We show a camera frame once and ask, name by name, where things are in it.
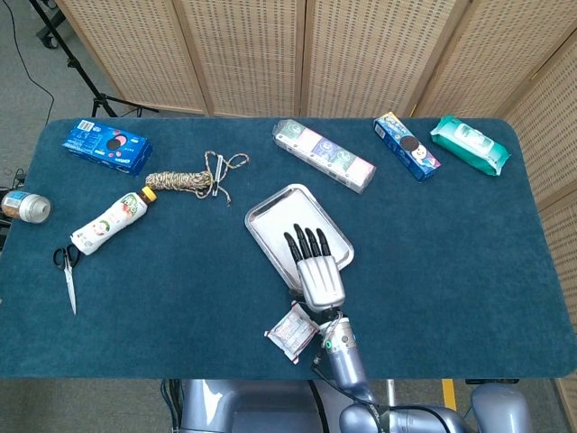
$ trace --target rope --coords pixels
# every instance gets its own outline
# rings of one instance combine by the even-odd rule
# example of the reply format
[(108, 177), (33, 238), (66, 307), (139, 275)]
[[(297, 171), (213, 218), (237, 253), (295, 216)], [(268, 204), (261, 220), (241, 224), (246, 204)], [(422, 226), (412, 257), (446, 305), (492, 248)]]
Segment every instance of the rope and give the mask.
[[(188, 191), (194, 193), (197, 198), (206, 198), (210, 195), (213, 188), (216, 186), (217, 190), (223, 191), (226, 195), (226, 205), (231, 204), (231, 196), (226, 189), (221, 187), (221, 182), (226, 177), (228, 169), (234, 170), (242, 167), (248, 163), (250, 158), (246, 153), (236, 153), (229, 160), (223, 160), (224, 170), (218, 179), (215, 179), (210, 165), (208, 164), (208, 157), (218, 154), (213, 151), (205, 152), (205, 167), (204, 171), (199, 173), (177, 173), (175, 171), (163, 171), (161, 173), (152, 173), (146, 177), (146, 186), (151, 189), (172, 189), (176, 191)], [(234, 159), (242, 158), (239, 162), (233, 163)]]

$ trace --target blue box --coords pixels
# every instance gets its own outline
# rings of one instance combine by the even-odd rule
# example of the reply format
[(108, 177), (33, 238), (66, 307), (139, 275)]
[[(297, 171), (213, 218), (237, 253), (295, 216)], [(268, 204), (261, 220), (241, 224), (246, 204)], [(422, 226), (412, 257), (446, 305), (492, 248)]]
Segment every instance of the blue box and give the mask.
[(80, 158), (132, 175), (152, 153), (148, 138), (80, 119), (62, 144)]
[(419, 182), (433, 176), (441, 167), (441, 162), (392, 113), (375, 119), (374, 127)]

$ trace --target white bottle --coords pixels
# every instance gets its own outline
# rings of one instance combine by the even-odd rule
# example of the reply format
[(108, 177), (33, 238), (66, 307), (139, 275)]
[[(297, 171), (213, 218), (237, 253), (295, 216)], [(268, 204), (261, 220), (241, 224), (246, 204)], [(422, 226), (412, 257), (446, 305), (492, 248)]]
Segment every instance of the white bottle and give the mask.
[(50, 215), (50, 201), (38, 194), (10, 191), (2, 199), (2, 211), (10, 218), (22, 219), (27, 223), (43, 223)]
[(115, 201), (104, 214), (79, 228), (70, 239), (82, 253), (90, 255), (112, 235), (143, 216), (154, 200), (156, 195), (149, 187), (144, 187), (140, 192), (129, 192)]

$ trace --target table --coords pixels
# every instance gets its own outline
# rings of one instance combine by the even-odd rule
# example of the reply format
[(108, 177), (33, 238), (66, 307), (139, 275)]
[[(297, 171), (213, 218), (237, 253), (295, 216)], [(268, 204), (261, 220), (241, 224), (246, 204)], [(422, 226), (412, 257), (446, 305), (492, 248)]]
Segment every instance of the table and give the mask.
[[(419, 184), (371, 119), (302, 119), (377, 166), (358, 195), (271, 139), (274, 118), (101, 119), (145, 135), (154, 151), (132, 177), (60, 147), (74, 124), (49, 124), (25, 189), (50, 198), (43, 225), (14, 222), (0, 259), (0, 375), (312, 378), (263, 337), (289, 310), (288, 288), (243, 224), (247, 210), (302, 183), (355, 248), (342, 271), (367, 374), (378, 378), (561, 376), (575, 340), (517, 137), (498, 119), (467, 122), (512, 153), (500, 178), (431, 143), (438, 119), (405, 119), (443, 163)], [(75, 268), (78, 315), (57, 246), (147, 174), (200, 171), (204, 152), (251, 162), (224, 197), (160, 191), (147, 215)]]

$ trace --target wet wipes package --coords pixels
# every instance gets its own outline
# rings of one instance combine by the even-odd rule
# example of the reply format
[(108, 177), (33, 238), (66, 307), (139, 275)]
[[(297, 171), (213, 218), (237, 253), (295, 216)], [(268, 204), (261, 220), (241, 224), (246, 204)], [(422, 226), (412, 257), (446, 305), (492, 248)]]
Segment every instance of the wet wipes package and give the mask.
[(132, 175), (152, 153), (148, 138), (80, 119), (62, 144), (80, 158)]
[(431, 138), (434, 143), (490, 176), (499, 176), (511, 156), (501, 144), (453, 115), (446, 115), (439, 121), (431, 131)]
[(272, 136), (278, 146), (359, 194), (374, 175), (372, 164), (293, 119), (281, 120)]
[(441, 167), (441, 162), (392, 113), (375, 119), (374, 128), (419, 182)]

